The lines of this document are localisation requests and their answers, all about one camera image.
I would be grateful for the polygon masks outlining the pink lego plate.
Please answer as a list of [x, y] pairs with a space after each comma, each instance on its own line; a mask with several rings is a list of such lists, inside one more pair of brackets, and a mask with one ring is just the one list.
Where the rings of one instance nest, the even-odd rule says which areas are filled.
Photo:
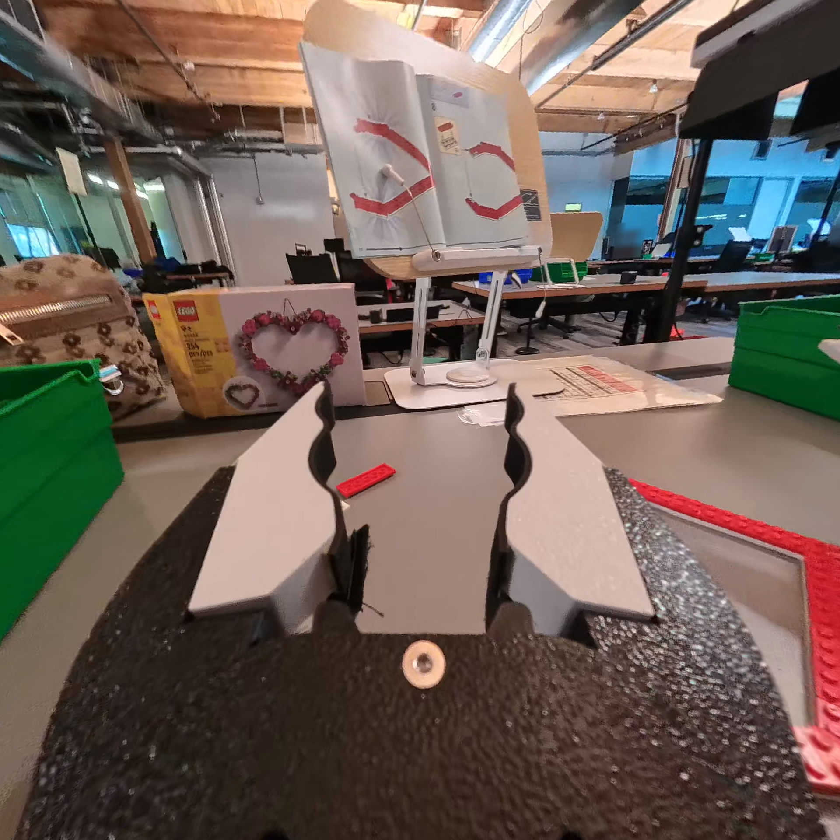
[[792, 729], [805, 776], [815, 794], [839, 798], [839, 740], [818, 726]]

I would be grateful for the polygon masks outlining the open lego instruction booklet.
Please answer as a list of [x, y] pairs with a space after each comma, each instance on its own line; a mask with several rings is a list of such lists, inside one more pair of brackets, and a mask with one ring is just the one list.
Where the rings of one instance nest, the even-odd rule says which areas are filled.
[[300, 52], [355, 257], [529, 243], [502, 97], [396, 59]]

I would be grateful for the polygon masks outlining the long grey desk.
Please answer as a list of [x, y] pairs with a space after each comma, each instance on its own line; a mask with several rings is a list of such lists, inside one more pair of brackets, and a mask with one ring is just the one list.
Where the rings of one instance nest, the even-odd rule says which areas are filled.
[[753, 291], [795, 291], [837, 287], [837, 272], [754, 271], [711, 272], [688, 276], [680, 293], [686, 298], [716, 298], [720, 295], [745, 295]]

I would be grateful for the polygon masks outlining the black monitor on pole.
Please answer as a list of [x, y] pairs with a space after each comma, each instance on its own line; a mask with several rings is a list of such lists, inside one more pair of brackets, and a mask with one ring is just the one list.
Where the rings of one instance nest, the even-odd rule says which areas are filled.
[[700, 75], [679, 126], [699, 142], [692, 157], [675, 256], [645, 343], [667, 342], [696, 232], [697, 210], [717, 140], [767, 140], [780, 94], [802, 83], [791, 134], [838, 147], [839, 2], [749, 2], [698, 37]]

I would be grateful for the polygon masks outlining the small green bin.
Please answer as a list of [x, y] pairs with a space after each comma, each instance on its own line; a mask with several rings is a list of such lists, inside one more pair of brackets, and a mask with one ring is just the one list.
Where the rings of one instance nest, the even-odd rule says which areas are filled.
[[517, 282], [523, 287], [541, 287], [545, 285], [579, 286], [588, 273], [585, 261], [572, 259], [549, 259], [533, 266], [510, 266], [497, 262], [481, 265], [483, 269], [478, 274], [476, 282], [479, 289], [489, 289], [495, 270], [507, 270], [506, 284], [515, 286]]

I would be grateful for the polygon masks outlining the red lego frame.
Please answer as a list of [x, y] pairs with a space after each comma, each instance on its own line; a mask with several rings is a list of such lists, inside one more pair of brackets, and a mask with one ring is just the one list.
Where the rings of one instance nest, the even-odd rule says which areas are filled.
[[794, 725], [839, 731], [839, 549], [631, 481], [700, 552], [753, 635]]

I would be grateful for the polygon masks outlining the small wooden book stand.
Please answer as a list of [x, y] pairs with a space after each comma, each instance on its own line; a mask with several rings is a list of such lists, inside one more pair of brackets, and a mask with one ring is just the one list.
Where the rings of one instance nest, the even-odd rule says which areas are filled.
[[552, 247], [549, 259], [588, 260], [601, 233], [603, 216], [598, 212], [552, 213]]

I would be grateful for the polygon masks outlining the brown patterned bag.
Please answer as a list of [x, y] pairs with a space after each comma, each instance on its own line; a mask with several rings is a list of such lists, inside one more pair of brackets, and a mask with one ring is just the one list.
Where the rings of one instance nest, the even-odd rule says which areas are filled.
[[130, 296], [118, 279], [81, 255], [26, 259], [1, 269], [1, 366], [97, 362], [114, 366], [120, 394], [112, 418], [161, 401], [165, 384]]

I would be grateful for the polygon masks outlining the silver air duct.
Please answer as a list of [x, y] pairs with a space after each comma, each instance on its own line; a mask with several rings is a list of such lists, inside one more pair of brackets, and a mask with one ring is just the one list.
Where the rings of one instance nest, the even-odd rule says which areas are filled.
[[468, 37], [467, 54], [475, 61], [498, 67], [543, 21], [548, 2], [492, 2]]

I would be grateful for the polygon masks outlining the green plastic bin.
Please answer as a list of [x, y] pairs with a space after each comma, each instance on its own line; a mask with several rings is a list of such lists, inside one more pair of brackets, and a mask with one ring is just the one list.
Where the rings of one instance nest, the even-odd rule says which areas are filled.
[[728, 383], [839, 419], [839, 296], [744, 302]]
[[1, 371], [1, 637], [123, 482], [97, 360]]

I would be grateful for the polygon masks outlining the long wooden desk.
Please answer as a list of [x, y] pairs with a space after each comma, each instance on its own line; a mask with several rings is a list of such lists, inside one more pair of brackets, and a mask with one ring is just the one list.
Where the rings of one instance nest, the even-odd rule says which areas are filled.
[[520, 356], [536, 354], [532, 328], [565, 330], [559, 316], [621, 314], [625, 316], [621, 346], [669, 341], [676, 315], [665, 306], [668, 279], [641, 276], [622, 283], [619, 275], [588, 276], [580, 283], [502, 283], [500, 299], [510, 315], [524, 316], [525, 344], [516, 349]]

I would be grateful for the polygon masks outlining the long red lego plate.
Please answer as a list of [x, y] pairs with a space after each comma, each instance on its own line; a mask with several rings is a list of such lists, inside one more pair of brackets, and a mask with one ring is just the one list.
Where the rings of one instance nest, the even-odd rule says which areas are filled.
[[335, 489], [342, 499], [348, 500], [394, 477], [395, 474], [396, 470], [393, 467], [387, 464], [380, 464], [371, 469], [367, 469], [357, 476], [340, 482], [336, 485]]

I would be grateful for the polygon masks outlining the paper notice on glass wall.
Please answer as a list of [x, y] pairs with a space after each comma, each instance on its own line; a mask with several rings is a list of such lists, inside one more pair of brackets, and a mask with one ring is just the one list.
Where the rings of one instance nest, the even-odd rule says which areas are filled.
[[86, 179], [81, 170], [78, 156], [57, 146], [56, 157], [65, 179], [68, 193], [74, 196], [87, 196], [88, 189]]

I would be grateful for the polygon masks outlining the wooden book stand white base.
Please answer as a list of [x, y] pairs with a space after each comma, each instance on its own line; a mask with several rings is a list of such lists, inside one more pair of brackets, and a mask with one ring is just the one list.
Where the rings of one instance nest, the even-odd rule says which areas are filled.
[[515, 360], [492, 360], [506, 269], [493, 272], [476, 359], [425, 365], [424, 338], [432, 279], [480, 273], [497, 262], [533, 266], [550, 256], [552, 228], [537, 117], [522, 84], [466, 53], [440, 45], [349, 2], [316, 2], [304, 20], [303, 41], [363, 60], [400, 60], [416, 71], [446, 77], [494, 93], [507, 106], [508, 130], [523, 207], [528, 244], [509, 248], [426, 248], [413, 255], [363, 259], [378, 274], [414, 283], [413, 342], [409, 365], [385, 373], [399, 407], [411, 411], [502, 401], [513, 382], [533, 378]]

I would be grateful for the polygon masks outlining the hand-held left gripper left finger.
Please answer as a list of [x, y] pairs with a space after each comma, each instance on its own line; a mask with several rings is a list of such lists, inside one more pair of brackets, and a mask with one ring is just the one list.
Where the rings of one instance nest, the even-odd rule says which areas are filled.
[[315, 385], [237, 460], [187, 605], [191, 618], [264, 613], [279, 634], [358, 634], [371, 535], [349, 531], [330, 385]]

